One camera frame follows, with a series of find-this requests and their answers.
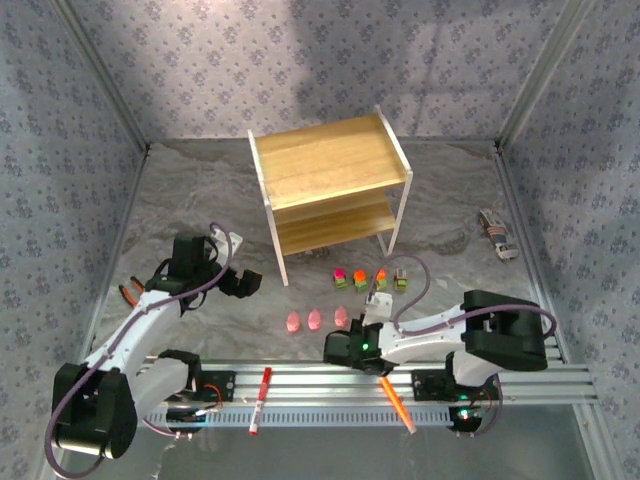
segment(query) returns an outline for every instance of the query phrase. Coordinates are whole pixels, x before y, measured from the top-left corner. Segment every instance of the red marker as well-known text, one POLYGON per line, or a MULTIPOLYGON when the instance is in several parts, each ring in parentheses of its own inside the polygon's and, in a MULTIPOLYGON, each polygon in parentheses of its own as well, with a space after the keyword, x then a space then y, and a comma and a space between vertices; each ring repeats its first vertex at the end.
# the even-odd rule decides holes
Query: red marker
POLYGON ((256 401, 256 408, 253 409, 253 415, 251 416, 251 425, 249 425, 249 434, 258 434, 258 425, 260 424, 260 418, 262 417, 262 406, 267 399, 267 389, 269 388, 269 382, 271 381, 271 367, 264 369, 264 375, 262 376, 262 384, 260 385, 260 393, 258 393, 258 400, 256 401))

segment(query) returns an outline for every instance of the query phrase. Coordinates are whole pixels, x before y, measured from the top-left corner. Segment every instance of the orange marker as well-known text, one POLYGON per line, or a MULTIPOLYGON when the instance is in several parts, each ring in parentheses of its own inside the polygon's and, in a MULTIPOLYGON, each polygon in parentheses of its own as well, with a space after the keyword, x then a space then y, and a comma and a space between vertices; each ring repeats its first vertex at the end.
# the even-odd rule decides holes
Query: orange marker
POLYGON ((393 408, 396 409, 398 416, 402 419, 404 424, 409 429, 409 433, 411 433, 411 435, 416 433, 416 426, 413 424, 413 420, 411 420, 409 412, 407 412, 407 409, 404 408, 402 400, 400 400, 400 397, 398 397, 398 395, 396 394, 396 391, 393 389, 393 385, 391 385, 389 379, 387 377, 380 377, 380 383, 382 384, 384 393, 386 393, 387 397, 389 397, 389 400, 391 400, 393 408))

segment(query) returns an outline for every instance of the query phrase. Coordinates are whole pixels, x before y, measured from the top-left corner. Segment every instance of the patterned wall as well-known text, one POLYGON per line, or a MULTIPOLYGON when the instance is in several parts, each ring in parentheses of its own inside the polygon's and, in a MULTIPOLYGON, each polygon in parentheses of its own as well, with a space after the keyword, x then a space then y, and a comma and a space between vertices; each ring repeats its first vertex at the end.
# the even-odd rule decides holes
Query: patterned wall
POLYGON ((494 138, 564 0, 74 0, 142 129, 236 137, 369 113, 494 138))
POLYGON ((0 2, 0 478, 32 478, 141 156, 46 1, 0 2))
POLYGON ((508 152, 577 361, 640 478, 640 7, 599 2, 508 152))

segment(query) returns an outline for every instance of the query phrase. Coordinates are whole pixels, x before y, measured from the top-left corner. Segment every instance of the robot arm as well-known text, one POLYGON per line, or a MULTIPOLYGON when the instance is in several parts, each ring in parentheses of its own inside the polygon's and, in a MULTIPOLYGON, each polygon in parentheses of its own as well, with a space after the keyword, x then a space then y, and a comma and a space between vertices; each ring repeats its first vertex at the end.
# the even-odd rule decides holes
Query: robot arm
MULTIPOLYGON (((220 230, 213 238, 178 233, 172 257, 162 262, 145 284, 138 304, 120 328, 80 365, 65 364, 60 368, 54 380, 52 410, 89 369, 108 356, 63 408, 53 430, 53 445, 118 458, 131 444, 138 419, 147 416, 175 393, 195 394, 202 390, 200 360, 188 352, 163 352, 151 368, 140 373, 151 349, 170 325, 185 311, 193 309, 191 304, 198 295, 156 308, 149 306, 205 286, 218 276, 229 252, 226 238, 220 230), (137 321, 131 323, 136 316, 139 317, 137 321)), ((242 238, 233 233, 229 238, 233 255, 242 238)), ((260 287, 262 279, 250 270, 245 270, 242 278, 238 278, 231 268, 221 275, 215 287, 238 298, 251 296, 260 287)), ((203 301, 206 294, 206 291, 201 292, 203 301)))
POLYGON ((514 304, 523 305, 523 309, 537 308, 534 303, 517 298, 473 290, 464 294, 461 305, 438 315, 403 322, 404 330, 399 331, 389 321, 391 295, 376 293, 360 319, 352 321, 350 332, 337 331, 327 336, 324 361, 386 375, 411 360, 446 356, 449 384, 477 388, 501 370, 544 370, 547 360, 538 313, 511 310, 452 321, 474 310, 514 304), (403 334, 418 330, 431 331, 403 334))

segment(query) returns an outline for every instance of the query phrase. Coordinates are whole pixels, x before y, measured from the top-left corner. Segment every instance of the pink object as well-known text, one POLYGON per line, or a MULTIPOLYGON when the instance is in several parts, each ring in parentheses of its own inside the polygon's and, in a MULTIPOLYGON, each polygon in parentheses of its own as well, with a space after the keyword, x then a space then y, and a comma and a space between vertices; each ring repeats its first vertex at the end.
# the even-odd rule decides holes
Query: pink object
POLYGON ((289 333, 295 333, 300 330, 300 314, 298 312, 291 312, 287 317, 287 331, 289 333))
POLYGON ((349 321, 349 313, 347 309, 344 307, 336 308, 336 313, 333 317, 333 320, 336 322, 336 325, 339 328, 344 328, 347 326, 347 322, 349 321))
POLYGON ((309 314, 309 328, 313 331, 319 330, 322 326, 322 314, 317 309, 313 309, 309 314))

